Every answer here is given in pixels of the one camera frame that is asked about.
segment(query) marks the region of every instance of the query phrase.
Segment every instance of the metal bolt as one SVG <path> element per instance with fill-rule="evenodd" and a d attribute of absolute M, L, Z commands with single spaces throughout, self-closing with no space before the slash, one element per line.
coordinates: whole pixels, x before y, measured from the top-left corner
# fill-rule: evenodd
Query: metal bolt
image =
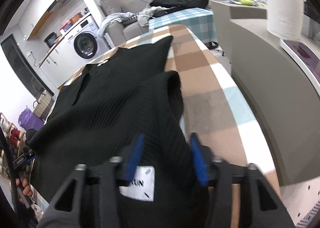
<path fill-rule="evenodd" d="M 110 159 L 110 162 L 112 162 L 112 163 L 119 163 L 119 162 L 121 162 L 122 161 L 122 158 L 121 157 L 112 157 L 111 159 Z"/>
<path fill-rule="evenodd" d="M 86 170 L 87 166 L 85 164 L 76 165 L 76 170 Z"/>
<path fill-rule="evenodd" d="M 257 170 L 258 168 L 257 168 L 257 166 L 256 166 L 255 164 L 250 163 L 249 166 L 248 166 L 248 169 L 250 169 L 250 170 Z"/>
<path fill-rule="evenodd" d="M 213 156 L 212 161 L 216 163 L 221 163 L 223 161 L 223 158 L 220 156 Z"/>

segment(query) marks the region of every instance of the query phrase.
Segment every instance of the tiled floor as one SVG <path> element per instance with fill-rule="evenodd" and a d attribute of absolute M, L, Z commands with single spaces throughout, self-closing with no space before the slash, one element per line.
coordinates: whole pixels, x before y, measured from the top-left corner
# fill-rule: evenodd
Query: tiled floor
<path fill-rule="evenodd" d="M 231 64 L 226 56 L 222 56 L 222 49 L 218 47 L 210 51 L 231 75 Z M 320 177 L 283 186 L 280 191 L 281 199 L 297 227 L 305 227 L 320 210 Z"/>

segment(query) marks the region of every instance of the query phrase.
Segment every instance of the floor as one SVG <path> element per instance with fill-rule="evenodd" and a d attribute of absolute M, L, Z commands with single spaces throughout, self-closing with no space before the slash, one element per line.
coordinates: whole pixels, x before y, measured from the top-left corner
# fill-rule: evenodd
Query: floor
<path fill-rule="evenodd" d="M 210 50 L 231 75 L 231 64 L 220 47 Z M 304 228 L 320 210 L 320 177 L 280 187 L 281 199 L 297 228 Z"/>
<path fill-rule="evenodd" d="M 218 59 L 220 64 L 226 69 L 229 75 L 231 75 L 231 64 L 229 59 L 226 56 L 222 56 L 221 47 L 217 47 L 216 49 L 211 49 L 211 53 Z"/>
<path fill-rule="evenodd" d="M 9 201 L 10 205 L 12 206 L 11 192 L 10 192 L 10 181 L 0 175 L 0 186 L 2 188 L 3 193 L 5 194 L 5 196 L 7 198 L 7 200 Z"/>

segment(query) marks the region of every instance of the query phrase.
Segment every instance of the washing machine door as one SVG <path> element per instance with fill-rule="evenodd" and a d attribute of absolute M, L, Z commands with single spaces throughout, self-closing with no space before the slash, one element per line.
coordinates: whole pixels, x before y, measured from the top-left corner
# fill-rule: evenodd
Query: washing machine door
<path fill-rule="evenodd" d="M 92 58 L 98 49 L 98 43 L 95 37 L 87 32 L 80 33 L 75 37 L 73 44 L 76 53 L 85 59 Z"/>

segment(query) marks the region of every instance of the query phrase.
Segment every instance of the hand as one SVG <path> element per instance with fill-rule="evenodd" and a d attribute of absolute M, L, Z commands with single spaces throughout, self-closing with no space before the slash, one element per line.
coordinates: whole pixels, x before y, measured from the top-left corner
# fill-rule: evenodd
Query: hand
<path fill-rule="evenodd" d="M 19 185 L 20 184 L 20 179 L 16 179 L 16 184 Z M 32 196 L 32 190 L 30 188 L 30 186 L 28 185 L 28 181 L 24 178 L 23 181 L 22 181 L 22 186 L 24 187 L 24 190 L 22 191 L 22 193 L 28 197 L 31 197 Z M 19 197 L 19 201 L 21 203 L 23 203 L 22 199 L 20 198 L 20 196 L 18 195 Z"/>

